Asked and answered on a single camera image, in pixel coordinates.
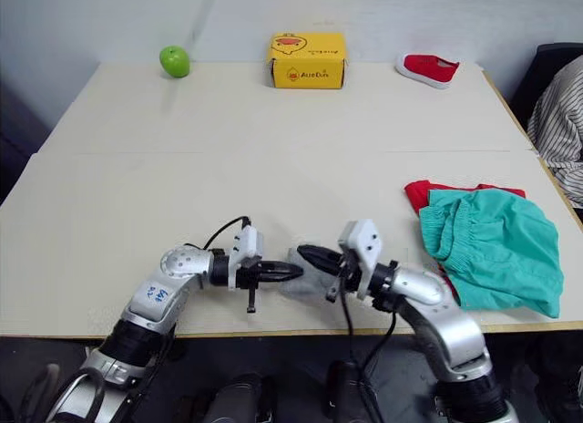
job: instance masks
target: white wall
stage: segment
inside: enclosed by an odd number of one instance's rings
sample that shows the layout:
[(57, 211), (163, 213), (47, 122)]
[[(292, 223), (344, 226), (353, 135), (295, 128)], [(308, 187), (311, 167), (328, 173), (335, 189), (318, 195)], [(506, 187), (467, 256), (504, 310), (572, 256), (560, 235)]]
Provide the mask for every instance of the white wall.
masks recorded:
[(263, 60), (278, 30), (338, 30), (353, 61), (473, 60), (509, 96), (537, 45), (583, 42), (583, 0), (0, 0), (0, 71), (52, 128), (99, 61), (157, 61), (193, 25), (200, 61)]

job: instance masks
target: yellow box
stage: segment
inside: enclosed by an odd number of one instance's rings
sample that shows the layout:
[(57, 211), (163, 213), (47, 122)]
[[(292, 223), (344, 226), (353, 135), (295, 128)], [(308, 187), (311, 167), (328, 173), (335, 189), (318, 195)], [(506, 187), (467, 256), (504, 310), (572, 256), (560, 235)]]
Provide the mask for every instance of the yellow box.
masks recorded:
[(278, 33), (267, 55), (276, 88), (341, 88), (346, 45), (340, 33)]

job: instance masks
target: printed cartoon duck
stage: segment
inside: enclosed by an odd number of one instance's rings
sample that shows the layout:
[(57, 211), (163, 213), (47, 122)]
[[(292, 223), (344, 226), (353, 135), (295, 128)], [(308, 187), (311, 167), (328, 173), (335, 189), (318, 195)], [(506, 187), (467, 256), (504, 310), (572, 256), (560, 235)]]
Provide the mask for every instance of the printed cartoon duck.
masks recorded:
[(308, 42), (303, 37), (295, 36), (291, 33), (286, 33), (283, 36), (277, 36), (271, 43), (271, 48), (280, 51), (283, 54), (292, 54), (304, 48)]

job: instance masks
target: red shoe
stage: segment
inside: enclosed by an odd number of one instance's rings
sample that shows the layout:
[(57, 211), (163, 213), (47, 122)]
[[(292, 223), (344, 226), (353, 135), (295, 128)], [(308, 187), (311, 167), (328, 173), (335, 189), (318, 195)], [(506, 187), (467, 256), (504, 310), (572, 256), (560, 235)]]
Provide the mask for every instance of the red shoe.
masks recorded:
[(437, 56), (407, 54), (398, 58), (395, 67), (401, 75), (434, 88), (449, 88), (459, 63), (452, 63)]

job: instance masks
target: green apple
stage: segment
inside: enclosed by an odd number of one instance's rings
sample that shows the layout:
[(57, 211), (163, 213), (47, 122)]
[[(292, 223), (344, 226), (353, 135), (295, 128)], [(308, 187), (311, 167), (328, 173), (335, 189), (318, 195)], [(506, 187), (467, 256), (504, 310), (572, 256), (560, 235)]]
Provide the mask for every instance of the green apple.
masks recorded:
[(189, 55), (180, 46), (166, 46), (160, 51), (160, 64), (174, 78), (182, 78), (190, 72)]

